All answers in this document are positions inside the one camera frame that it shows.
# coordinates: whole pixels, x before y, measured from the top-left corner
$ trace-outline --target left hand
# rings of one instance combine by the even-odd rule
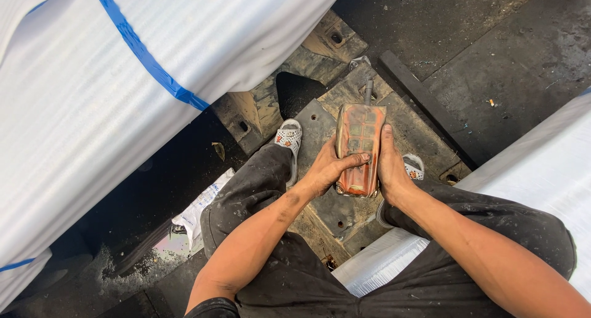
[[[369,154],[366,153],[353,154],[342,159],[337,158],[335,142],[336,135],[333,135],[322,146],[310,170],[298,183],[312,191],[312,198],[324,195],[346,169],[358,167],[369,161]]]

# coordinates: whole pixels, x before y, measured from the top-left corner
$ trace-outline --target dirty hand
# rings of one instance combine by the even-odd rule
[[[380,136],[378,177],[382,196],[392,205],[396,204],[401,195],[408,194],[417,188],[404,169],[403,156],[394,144],[392,126],[387,123],[382,127]]]
[[[333,135],[322,146],[312,167],[299,182],[299,184],[307,186],[313,192],[314,197],[325,194],[345,169],[358,167],[369,161],[369,155],[366,153],[353,154],[342,159],[337,158],[335,142],[336,136]]]

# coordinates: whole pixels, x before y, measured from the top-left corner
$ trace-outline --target black beam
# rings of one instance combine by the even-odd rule
[[[380,56],[380,63],[390,77],[445,135],[445,138],[456,148],[460,159],[471,170],[481,166],[492,157],[478,139],[463,129],[463,126],[390,50],[386,50]]]

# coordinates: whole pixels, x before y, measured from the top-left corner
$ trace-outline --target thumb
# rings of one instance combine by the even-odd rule
[[[369,154],[367,153],[360,153],[360,154],[352,154],[350,156],[346,156],[340,160],[338,160],[339,168],[341,170],[358,167],[360,165],[366,164],[369,161]]]
[[[388,123],[382,127],[380,136],[381,153],[390,153],[394,148],[394,135],[392,134],[392,126]]]

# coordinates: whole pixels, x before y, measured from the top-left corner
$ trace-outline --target person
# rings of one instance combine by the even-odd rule
[[[292,136],[286,143],[285,136]],[[286,231],[311,200],[369,156],[338,159],[335,137],[289,191],[301,128],[284,125],[255,153],[201,218],[207,264],[185,317],[591,317],[567,281],[573,240],[558,218],[512,201],[413,181],[380,136],[384,219],[431,242],[389,283],[351,295],[304,239]]]

